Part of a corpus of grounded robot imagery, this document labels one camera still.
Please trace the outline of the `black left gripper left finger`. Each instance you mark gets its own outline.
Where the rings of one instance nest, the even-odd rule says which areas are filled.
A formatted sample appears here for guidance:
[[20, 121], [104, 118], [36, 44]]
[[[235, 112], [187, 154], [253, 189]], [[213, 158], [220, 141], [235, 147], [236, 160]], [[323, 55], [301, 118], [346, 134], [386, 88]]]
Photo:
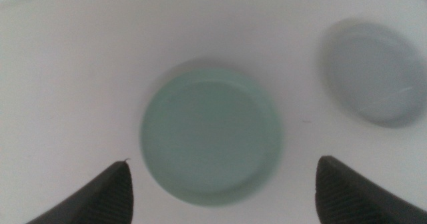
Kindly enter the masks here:
[[116, 161], [28, 224], [130, 224], [133, 204], [129, 165], [126, 161]]

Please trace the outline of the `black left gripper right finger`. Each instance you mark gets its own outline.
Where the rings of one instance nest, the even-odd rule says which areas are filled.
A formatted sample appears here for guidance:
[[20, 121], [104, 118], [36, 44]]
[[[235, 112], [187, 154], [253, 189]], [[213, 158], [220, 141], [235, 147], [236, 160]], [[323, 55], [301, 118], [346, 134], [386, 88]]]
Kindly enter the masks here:
[[371, 182], [333, 156], [316, 169], [320, 223], [426, 224], [426, 211]]

